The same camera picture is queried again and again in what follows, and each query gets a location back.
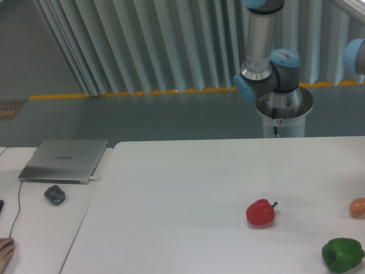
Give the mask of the person's hand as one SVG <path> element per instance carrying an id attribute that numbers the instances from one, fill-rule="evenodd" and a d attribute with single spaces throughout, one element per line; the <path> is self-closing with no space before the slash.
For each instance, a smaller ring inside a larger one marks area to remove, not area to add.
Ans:
<path id="1" fill-rule="evenodd" d="M 11 239 L 12 237 L 1 239 L 1 272 L 4 270 L 5 266 L 14 254 L 15 244 L 7 245 Z"/>

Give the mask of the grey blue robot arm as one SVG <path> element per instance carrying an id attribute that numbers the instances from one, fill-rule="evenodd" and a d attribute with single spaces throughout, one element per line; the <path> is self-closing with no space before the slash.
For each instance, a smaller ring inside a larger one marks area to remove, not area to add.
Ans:
<path id="1" fill-rule="evenodd" d="M 244 1 L 249 13 L 245 60 L 234 77 L 255 100 L 289 92 L 301 82 L 338 84 L 364 75 L 363 1 Z"/>

